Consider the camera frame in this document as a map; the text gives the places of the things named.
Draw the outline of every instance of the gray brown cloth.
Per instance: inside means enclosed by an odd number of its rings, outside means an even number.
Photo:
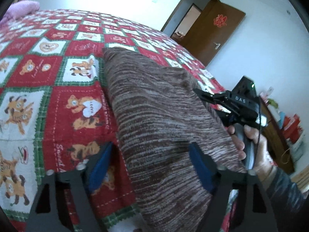
[[[123,48],[103,49],[109,100],[136,201],[153,231],[195,231],[211,195],[190,161],[197,142],[216,163],[243,168],[215,111],[192,91],[184,69]]]

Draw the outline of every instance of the metal bolt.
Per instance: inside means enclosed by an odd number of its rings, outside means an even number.
[[[84,170],[86,168],[86,165],[84,163],[79,163],[77,166],[76,166],[76,169],[78,171],[81,171],[81,170]]]
[[[47,175],[47,176],[51,176],[51,175],[53,175],[53,174],[54,174],[54,172],[55,172],[55,171],[54,171],[54,170],[52,170],[52,169],[47,170],[47,171],[46,171],[46,175]]]
[[[224,171],[224,170],[227,169],[227,167],[226,167],[226,166],[223,166],[223,165],[218,165],[218,166],[217,166],[217,169],[220,170],[220,171]]]
[[[255,173],[255,171],[253,169],[249,169],[248,170],[248,174],[250,174],[251,176],[255,176],[256,175],[256,173]]]

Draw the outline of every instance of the human hand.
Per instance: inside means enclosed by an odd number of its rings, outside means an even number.
[[[228,127],[228,133],[231,135],[233,143],[237,148],[239,159],[243,160],[246,158],[246,154],[243,151],[245,148],[244,142],[237,138],[236,135],[234,135],[234,126],[231,125]],[[244,133],[249,139],[252,139],[255,145],[257,144],[259,138],[259,131],[257,129],[245,125]],[[267,151],[267,139],[262,134],[260,135],[260,142],[257,148],[253,169],[255,170],[260,181],[263,181],[269,175],[272,169],[270,155]]]

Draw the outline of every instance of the pink blanket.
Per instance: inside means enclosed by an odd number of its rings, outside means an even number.
[[[19,19],[27,14],[34,13],[39,9],[40,4],[36,1],[22,0],[20,2],[13,3],[0,21],[0,27],[9,20]]]

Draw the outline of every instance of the brown wooden door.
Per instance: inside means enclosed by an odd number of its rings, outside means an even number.
[[[236,8],[210,1],[181,41],[181,45],[207,66],[244,16],[245,13]]]

